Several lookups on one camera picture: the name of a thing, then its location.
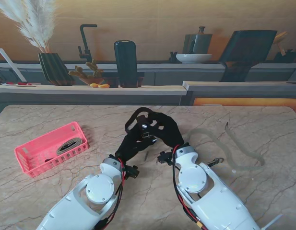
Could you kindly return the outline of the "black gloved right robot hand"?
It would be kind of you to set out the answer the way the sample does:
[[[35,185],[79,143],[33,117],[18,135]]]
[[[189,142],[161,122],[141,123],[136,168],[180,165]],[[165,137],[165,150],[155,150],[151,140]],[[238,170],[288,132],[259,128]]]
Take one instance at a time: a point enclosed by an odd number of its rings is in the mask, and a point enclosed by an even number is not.
[[[158,112],[149,113],[148,117],[153,121],[156,121],[159,126],[163,126],[163,129],[156,128],[156,125],[148,126],[146,130],[152,135],[160,138],[171,148],[174,148],[177,145],[182,146],[184,144],[178,125],[172,117]]]

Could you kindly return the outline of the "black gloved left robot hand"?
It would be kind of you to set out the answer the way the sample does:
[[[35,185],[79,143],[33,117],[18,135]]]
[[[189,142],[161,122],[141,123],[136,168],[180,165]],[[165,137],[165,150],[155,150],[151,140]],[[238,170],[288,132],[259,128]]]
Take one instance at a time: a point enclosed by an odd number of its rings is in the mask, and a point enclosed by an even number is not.
[[[134,127],[124,137],[115,157],[121,159],[124,163],[133,158],[138,152],[145,150],[156,142],[154,136],[142,137],[142,128],[135,124]]]

